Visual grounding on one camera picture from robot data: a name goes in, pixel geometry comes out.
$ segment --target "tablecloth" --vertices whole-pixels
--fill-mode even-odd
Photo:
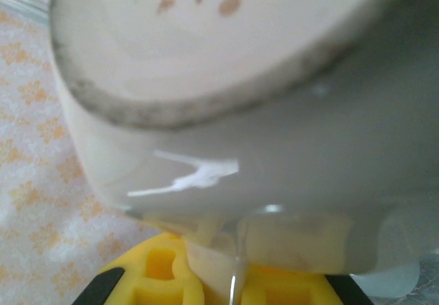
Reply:
[[[48,31],[0,8],[0,304],[71,304],[153,229],[94,196],[54,89]]]

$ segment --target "ceramic mug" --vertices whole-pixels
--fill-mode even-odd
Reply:
[[[437,8],[51,0],[86,176],[109,206],[249,263],[416,260],[439,246]]]

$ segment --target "orange floral pattern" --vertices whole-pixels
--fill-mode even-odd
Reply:
[[[155,232],[111,213],[76,158],[48,31],[0,8],[0,304],[71,304],[106,261]]]

